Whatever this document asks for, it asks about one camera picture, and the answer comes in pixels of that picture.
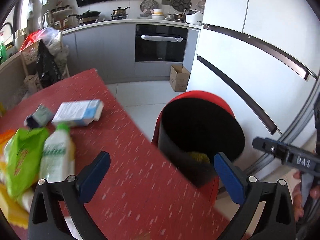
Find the person right hand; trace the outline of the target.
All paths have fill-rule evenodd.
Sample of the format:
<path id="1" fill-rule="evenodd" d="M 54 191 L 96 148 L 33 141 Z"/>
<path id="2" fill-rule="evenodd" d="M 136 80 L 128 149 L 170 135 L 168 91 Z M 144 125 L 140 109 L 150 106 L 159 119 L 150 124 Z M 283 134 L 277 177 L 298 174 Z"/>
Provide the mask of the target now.
<path id="1" fill-rule="evenodd" d="M 296 222 L 304 215 L 304 210 L 302 207 L 302 193 L 300 189 L 300 177 L 300 172 L 297 170 L 291 170 L 289 173 L 286 174 L 286 178 L 289 179 L 289 188 L 292 190 L 291 198 Z"/>

